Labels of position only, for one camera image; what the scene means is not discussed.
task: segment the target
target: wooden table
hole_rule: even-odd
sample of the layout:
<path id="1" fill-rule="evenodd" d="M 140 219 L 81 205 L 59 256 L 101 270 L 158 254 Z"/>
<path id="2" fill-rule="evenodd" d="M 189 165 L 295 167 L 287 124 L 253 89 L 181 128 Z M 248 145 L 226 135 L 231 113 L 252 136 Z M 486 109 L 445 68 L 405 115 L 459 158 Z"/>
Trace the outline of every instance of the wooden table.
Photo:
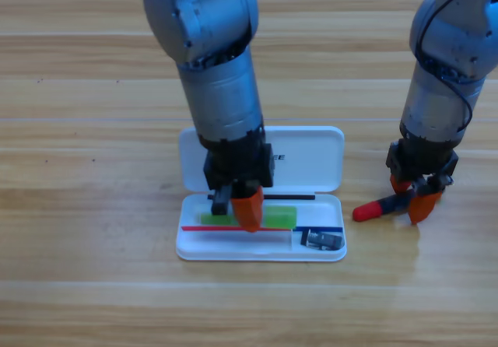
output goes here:
<path id="1" fill-rule="evenodd" d="M 191 126 L 140 0 L 0 0 L 0 346 L 498 345 L 498 75 L 444 200 L 358 224 L 409 87 L 422 0 L 260 0 L 267 124 L 346 137 L 349 253 L 198 263 L 174 250 Z"/>

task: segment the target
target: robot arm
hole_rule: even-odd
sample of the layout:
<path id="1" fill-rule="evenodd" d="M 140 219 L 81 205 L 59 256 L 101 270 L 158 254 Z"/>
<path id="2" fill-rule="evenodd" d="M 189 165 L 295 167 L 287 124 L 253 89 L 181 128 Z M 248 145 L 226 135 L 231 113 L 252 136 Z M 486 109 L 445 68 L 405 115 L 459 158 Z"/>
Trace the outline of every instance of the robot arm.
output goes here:
<path id="1" fill-rule="evenodd" d="M 412 24 L 417 63 L 403 111 L 402 139 L 387 166 L 395 191 L 410 184 L 413 223 L 425 219 L 446 186 L 486 76 L 498 64 L 498 0 L 425 0 Z"/>
<path id="2" fill-rule="evenodd" d="M 144 0 L 147 19 L 176 62 L 215 191 L 212 213 L 233 212 L 247 231 L 261 224 L 262 187 L 273 185 L 272 147 L 252 65 L 257 0 Z"/>

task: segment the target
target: red marker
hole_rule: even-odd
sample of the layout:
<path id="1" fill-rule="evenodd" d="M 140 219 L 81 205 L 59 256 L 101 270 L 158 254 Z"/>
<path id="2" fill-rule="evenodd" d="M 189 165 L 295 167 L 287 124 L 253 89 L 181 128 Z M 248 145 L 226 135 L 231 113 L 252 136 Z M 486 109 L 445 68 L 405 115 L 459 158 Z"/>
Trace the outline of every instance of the red marker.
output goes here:
<path id="1" fill-rule="evenodd" d="M 404 193 L 361 205 L 352 212 L 352 219 L 361 223 L 387 215 L 388 213 L 405 210 L 408 208 L 413 197 L 415 197 L 415 192 L 411 189 Z"/>

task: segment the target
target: red marker cap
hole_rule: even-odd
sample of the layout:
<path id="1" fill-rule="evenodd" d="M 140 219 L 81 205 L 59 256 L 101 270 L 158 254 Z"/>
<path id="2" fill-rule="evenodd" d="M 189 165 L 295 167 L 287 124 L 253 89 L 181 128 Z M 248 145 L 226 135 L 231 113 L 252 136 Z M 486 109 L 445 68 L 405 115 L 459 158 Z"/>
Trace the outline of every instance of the red marker cap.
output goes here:
<path id="1" fill-rule="evenodd" d="M 376 219 L 383 214 L 382 206 L 378 201 L 366 203 L 352 211 L 352 219 L 361 223 L 370 219 Z"/>

